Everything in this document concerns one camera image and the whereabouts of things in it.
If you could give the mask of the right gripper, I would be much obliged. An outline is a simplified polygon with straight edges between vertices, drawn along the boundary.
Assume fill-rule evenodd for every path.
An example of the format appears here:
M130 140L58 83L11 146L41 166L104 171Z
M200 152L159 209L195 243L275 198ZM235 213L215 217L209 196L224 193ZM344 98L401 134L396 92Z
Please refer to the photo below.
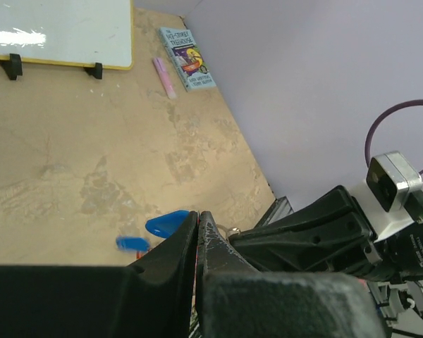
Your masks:
M372 229L339 185L276 222L230 236L232 247L261 271L348 271L364 260ZM363 277L402 284L423 279L423 223L413 223L374 248L381 262Z

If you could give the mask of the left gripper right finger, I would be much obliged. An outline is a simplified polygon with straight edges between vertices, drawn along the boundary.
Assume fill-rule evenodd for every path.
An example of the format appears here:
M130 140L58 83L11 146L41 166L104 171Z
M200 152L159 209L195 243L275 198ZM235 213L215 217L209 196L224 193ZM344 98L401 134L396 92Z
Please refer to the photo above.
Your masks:
M340 273L262 273L200 214L196 309L203 337L384 337L362 283Z

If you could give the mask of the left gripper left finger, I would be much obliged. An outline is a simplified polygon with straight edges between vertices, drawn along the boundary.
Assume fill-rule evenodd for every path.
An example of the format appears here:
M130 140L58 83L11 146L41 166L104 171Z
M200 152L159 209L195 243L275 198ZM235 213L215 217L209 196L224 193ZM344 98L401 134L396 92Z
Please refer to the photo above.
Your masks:
M127 266L0 265L0 337L186 337L198 214Z

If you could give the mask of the metal keyring with keys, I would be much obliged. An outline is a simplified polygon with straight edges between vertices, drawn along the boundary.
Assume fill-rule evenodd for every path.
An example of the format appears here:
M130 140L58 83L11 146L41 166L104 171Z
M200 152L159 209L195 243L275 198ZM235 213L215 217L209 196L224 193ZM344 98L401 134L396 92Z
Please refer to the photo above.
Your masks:
M231 237L231 236L233 236L235 234L240 234L241 233L241 230L238 227L227 228L227 227L225 227L223 225L217 225L217 227L218 227L219 231L223 233L224 238L226 240L228 240L229 237Z

